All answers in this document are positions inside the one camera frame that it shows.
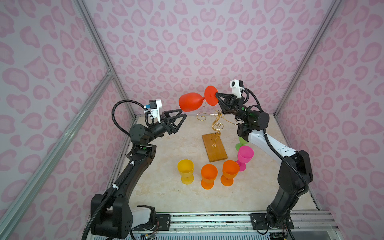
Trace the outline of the red wine glass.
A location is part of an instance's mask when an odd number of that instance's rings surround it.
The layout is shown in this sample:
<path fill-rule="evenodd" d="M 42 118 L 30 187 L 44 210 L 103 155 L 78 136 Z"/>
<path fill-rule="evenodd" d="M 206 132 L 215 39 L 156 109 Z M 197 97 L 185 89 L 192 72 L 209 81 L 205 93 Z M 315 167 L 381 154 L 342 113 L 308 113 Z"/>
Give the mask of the red wine glass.
<path fill-rule="evenodd" d="M 199 109 L 203 102 L 210 106 L 216 106 L 219 102 L 216 93 L 218 93 L 218 90 L 215 87 L 208 86 L 203 96 L 198 93 L 184 94 L 179 98 L 179 106 L 184 112 L 192 112 Z"/>

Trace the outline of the green wine glass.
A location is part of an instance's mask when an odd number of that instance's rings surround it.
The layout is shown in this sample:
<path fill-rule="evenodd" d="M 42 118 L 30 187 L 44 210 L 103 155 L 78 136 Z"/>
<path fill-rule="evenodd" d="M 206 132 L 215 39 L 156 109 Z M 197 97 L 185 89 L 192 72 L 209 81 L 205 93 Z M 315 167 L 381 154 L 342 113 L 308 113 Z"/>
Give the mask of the green wine glass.
<path fill-rule="evenodd" d="M 239 137 L 239 142 L 236 144 L 235 148 L 237 151 L 239 151 L 241 147 L 246 146 L 247 144 L 248 142 L 245 139 Z"/>

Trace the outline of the yellow wine glass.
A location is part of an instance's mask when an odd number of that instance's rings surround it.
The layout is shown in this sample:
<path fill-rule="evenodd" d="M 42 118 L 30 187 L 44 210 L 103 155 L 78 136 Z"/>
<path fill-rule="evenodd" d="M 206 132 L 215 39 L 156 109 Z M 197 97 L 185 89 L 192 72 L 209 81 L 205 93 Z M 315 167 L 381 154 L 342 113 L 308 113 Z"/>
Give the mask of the yellow wine glass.
<path fill-rule="evenodd" d="M 181 160 L 177 165 L 181 175 L 181 181 L 185 185 L 190 185 L 194 181 L 194 163 L 191 160 Z"/>

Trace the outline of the pink wine glass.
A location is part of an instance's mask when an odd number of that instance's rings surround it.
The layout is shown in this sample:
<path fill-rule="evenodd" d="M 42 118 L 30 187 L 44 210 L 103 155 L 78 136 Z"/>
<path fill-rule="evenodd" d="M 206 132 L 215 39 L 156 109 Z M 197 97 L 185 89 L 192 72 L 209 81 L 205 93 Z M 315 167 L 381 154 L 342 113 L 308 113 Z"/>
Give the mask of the pink wine glass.
<path fill-rule="evenodd" d="M 239 166 L 239 171 L 243 172 L 247 168 L 247 163 L 249 163 L 254 157 L 254 151 L 249 146 L 242 146 L 238 150 L 237 157 L 238 157 L 238 160 L 236 161 L 236 163 Z"/>

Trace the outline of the orange back wine glass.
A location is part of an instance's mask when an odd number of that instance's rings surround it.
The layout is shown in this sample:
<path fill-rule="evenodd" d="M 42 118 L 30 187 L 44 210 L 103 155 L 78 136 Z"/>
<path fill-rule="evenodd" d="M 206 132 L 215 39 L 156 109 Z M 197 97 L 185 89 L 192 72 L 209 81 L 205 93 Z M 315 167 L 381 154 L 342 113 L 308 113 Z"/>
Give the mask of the orange back wine glass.
<path fill-rule="evenodd" d="M 218 175 L 218 169 L 214 165 L 207 164 L 203 166 L 201 169 L 201 176 L 202 176 L 201 186 L 205 190 L 212 189 L 214 186 L 214 182 L 217 178 L 217 175 Z"/>

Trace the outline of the orange wine glass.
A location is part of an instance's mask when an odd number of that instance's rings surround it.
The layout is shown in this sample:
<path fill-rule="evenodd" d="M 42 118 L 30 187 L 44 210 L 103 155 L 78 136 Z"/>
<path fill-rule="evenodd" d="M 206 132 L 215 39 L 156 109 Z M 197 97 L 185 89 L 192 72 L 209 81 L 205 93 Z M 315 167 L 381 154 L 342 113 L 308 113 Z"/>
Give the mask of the orange wine glass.
<path fill-rule="evenodd" d="M 226 187 L 230 187 L 234 183 L 234 178 L 239 173 L 240 167 L 235 161 L 225 161 L 222 170 L 221 183 Z"/>
<path fill-rule="evenodd" d="M 212 189 L 214 186 L 214 182 L 217 178 L 217 175 L 218 175 L 218 169 L 214 165 L 207 164 L 203 166 L 201 169 L 201 176 L 202 176 L 201 186 L 205 190 Z"/>

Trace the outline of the orange front wine glass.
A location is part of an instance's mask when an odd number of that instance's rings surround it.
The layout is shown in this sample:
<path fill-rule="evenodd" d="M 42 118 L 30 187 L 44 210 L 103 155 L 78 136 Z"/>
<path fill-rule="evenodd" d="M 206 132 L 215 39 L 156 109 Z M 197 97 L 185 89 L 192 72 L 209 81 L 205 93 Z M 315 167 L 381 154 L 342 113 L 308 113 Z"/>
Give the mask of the orange front wine glass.
<path fill-rule="evenodd" d="M 222 170 L 221 183 L 226 187 L 230 187 L 234 183 L 234 178 L 239 173 L 240 167 L 235 161 L 225 161 Z"/>

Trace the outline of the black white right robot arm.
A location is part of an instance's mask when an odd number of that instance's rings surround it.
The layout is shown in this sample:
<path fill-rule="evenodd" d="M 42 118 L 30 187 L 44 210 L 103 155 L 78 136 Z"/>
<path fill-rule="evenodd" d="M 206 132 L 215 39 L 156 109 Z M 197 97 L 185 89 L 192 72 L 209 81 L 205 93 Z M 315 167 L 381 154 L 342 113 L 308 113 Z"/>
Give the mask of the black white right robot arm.
<path fill-rule="evenodd" d="M 279 229 L 289 225 L 290 213 L 299 198 L 309 191 L 313 171 L 309 154 L 291 149 L 267 133 L 270 116 L 259 104 L 246 107 L 245 97 L 216 93 L 223 114 L 232 114 L 238 125 L 238 136 L 262 149 L 280 164 L 279 189 L 272 203 L 267 207 L 265 225 Z"/>

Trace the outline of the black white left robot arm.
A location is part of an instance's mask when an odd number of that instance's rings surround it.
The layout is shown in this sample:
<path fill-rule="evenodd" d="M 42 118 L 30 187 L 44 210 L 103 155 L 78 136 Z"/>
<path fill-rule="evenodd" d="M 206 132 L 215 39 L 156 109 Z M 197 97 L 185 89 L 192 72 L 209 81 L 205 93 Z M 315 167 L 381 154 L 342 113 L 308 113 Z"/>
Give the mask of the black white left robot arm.
<path fill-rule="evenodd" d="M 131 194 L 144 171 L 153 162 L 157 147 L 151 142 L 164 134 L 175 134 L 180 129 L 187 115 L 181 109 L 165 111 L 160 122 L 150 127 L 141 124 L 132 125 L 132 150 L 127 155 L 129 164 L 104 194 L 96 194 L 91 200 L 91 217 L 82 239 L 89 233 L 110 239 L 124 239 L 136 227 L 152 230 L 156 227 L 156 210 L 154 207 L 140 205 L 130 208 Z"/>

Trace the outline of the aluminium frame left post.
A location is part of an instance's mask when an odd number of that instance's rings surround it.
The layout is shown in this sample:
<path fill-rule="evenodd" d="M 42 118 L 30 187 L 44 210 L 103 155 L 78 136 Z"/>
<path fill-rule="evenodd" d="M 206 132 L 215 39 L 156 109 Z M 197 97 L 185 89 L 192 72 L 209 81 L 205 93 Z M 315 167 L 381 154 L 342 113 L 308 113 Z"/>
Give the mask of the aluminium frame left post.
<path fill-rule="evenodd" d="M 89 33 L 90 33 L 90 35 L 91 35 L 91 37 L 95 43 L 95 46 L 96 46 L 96 48 L 100 54 L 100 57 L 103 60 L 104 65 L 108 70 L 107 75 L 111 78 L 111 80 L 115 84 L 120 97 L 123 100 L 128 99 L 129 97 L 123 88 L 123 85 L 120 81 L 120 78 L 118 77 L 117 72 L 113 66 L 113 63 L 111 62 L 110 56 L 107 53 L 107 50 L 106 50 L 104 43 L 102 42 L 101 36 L 98 33 L 98 30 L 96 28 L 96 25 L 93 21 L 93 18 L 91 16 L 90 12 L 89 12 L 89 9 L 87 7 L 86 2 L 83 0 L 81 0 L 81 1 L 74 0 L 73 3 L 77 8 L 77 11 L 80 14 L 80 17 L 84 21 L 85 26 L 86 26 L 87 30 L 89 31 Z"/>

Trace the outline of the aluminium frame post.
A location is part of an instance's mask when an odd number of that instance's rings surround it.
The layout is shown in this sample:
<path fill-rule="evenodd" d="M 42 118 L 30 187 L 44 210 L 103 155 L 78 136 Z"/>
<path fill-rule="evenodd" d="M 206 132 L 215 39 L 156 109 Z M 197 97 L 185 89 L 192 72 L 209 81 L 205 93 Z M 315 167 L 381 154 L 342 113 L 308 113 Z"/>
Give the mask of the aluminium frame post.
<path fill-rule="evenodd" d="M 286 91 L 283 94 L 283 97 L 274 112 L 274 117 L 277 119 L 279 114 L 283 111 L 283 107 L 285 103 L 288 101 L 288 98 L 293 91 L 294 87 L 296 86 L 297 82 L 300 80 L 301 75 L 303 74 L 304 69 L 310 62 L 312 56 L 315 54 L 317 48 L 319 47 L 322 38 L 326 35 L 328 29 L 331 27 L 334 18 L 338 14 L 339 9 L 341 8 L 341 5 L 344 1 L 342 0 L 333 0 L 331 2 L 330 7 L 328 8 L 325 16 L 322 19 L 321 24 L 318 27 L 318 30 L 314 34 L 313 39 L 310 42 L 310 45 L 308 49 L 306 50 L 305 54 L 303 55 L 302 60 L 300 61 L 300 64 L 298 65 L 297 70 L 295 71 Z"/>
<path fill-rule="evenodd" d="M 115 84 L 120 97 L 123 100 L 128 99 L 129 97 L 123 88 L 123 85 L 120 81 L 120 78 L 118 77 L 117 72 L 113 66 L 113 63 L 111 62 L 110 56 L 107 53 L 107 50 L 106 50 L 104 43 L 102 42 L 101 36 L 98 33 L 98 30 L 96 28 L 96 25 L 93 21 L 93 18 L 91 16 L 90 12 L 89 12 L 89 9 L 87 7 L 86 2 L 83 0 L 81 0 L 81 1 L 74 0 L 73 3 L 77 8 L 77 11 L 80 14 L 80 17 L 84 21 L 85 26 L 86 26 L 87 30 L 89 31 L 89 33 L 90 33 L 90 35 L 91 35 L 91 37 L 95 43 L 95 46 L 96 46 L 96 48 L 100 54 L 100 57 L 103 60 L 104 65 L 108 70 L 107 75 L 111 78 L 111 80 Z"/>

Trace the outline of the aluminium frame right post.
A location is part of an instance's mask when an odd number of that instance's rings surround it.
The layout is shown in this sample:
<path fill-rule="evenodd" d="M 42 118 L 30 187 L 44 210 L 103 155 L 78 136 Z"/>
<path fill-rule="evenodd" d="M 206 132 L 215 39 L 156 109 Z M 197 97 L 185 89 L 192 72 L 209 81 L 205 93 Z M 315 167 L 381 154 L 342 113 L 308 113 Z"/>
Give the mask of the aluminium frame right post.
<path fill-rule="evenodd" d="M 318 27 L 318 30 L 314 34 L 313 39 L 310 42 L 310 45 L 308 49 L 306 50 L 305 54 L 303 55 L 302 60 L 300 61 L 300 64 L 298 65 L 297 70 L 295 71 L 286 91 L 283 94 L 283 97 L 274 112 L 274 117 L 277 119 L 279 114 L 283 111 L 283 107 L 285 103 L 288 101 L 288 98 L 293 91 L 294 87 L 296 86 L 297 82 L 300 80 L 301 75 L 303 74 L 304 69 L 310 62 L 312 56 L 315 54 L 317 48 L 319 47 L 322 38 L 326 35 L 328 29 L 331 27 L 334 18 L 338 14 L 339 9 L 341 8 L 341 5 L 344 1 L 342 0 L 333 0 L 331 2 L 330 7 L 328 8 L 325 16 L 322 19 L 321 24 Z"/>

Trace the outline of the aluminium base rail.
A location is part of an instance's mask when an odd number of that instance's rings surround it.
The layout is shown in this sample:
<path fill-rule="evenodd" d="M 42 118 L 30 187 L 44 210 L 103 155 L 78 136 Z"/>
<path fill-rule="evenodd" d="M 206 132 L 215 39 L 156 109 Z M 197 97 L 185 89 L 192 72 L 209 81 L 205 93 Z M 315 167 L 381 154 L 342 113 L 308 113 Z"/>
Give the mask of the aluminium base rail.
<path fill-rule="evenodd" d="M 132 228 L 122 234 L 88 233 L 83 240 L 342 240 L 341 229 L 328 211 L 293 211 L 281 227 L 267 226 L 265 213 L 173 212 L 157 213 L 153 226 Z"/>

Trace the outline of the aluminium frame left strut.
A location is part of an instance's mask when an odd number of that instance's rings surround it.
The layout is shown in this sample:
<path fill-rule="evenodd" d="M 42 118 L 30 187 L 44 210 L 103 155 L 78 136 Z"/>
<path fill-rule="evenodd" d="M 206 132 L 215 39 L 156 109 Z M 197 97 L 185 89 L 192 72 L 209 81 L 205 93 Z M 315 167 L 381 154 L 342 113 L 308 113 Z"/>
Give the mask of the aluminium frame left strut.
<path fill-rule="evenodd" d="M 111 72 L 104 76 L 103 80 L 95 88 L 94 92 L 89 96 L 77 115 L 70 122 L 61 138 L 51 148 L 51 151 L 47 154 L 45 159 L 43 159 L 42 164 L 38 167 L 15 201 L 11 204 L 10 208 L 6 211 L 4 217 L 1 219 L 2 240 L 7 240 L 12 235 L 29 206 L 33 203 L 42 186 L 53 172 L 59 160 L 65 154 L 76 134 L 79 132 L 114 78 L 115 74 Z"/>

